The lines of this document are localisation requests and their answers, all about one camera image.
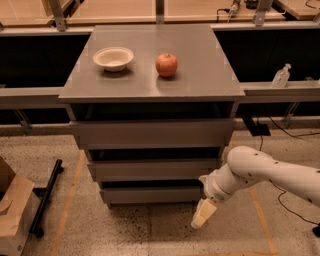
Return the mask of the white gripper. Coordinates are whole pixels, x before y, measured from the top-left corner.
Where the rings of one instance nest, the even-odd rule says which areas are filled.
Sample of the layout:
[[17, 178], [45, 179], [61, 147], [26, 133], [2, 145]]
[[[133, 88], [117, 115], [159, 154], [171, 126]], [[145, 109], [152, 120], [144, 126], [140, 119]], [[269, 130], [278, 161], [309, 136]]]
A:
[[214, 170], [208, 175], [201, 175], [199, 181], [203, 184], [203, 193], [208, 199], [201, 199], [193, 215], [191, 226], [201, 228], [217, 210], [216, 203], [228, 200], [230, 192], [231, 175], [228, 172]]

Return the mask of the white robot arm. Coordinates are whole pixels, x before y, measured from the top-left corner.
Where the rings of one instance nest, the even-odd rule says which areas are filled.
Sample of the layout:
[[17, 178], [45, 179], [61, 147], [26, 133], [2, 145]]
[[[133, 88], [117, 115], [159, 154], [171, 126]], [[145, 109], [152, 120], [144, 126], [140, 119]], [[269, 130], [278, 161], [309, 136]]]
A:
[[320, 172], [317, 168], [281, 162], [247, 146], [237, 146], [227, 155], [227, 162], [199, 180], [202, 198], [191, 221], [201, 228], [217, 209], [217, 203], [228, 200], [236, 191], [267, 181], [320, 206]]

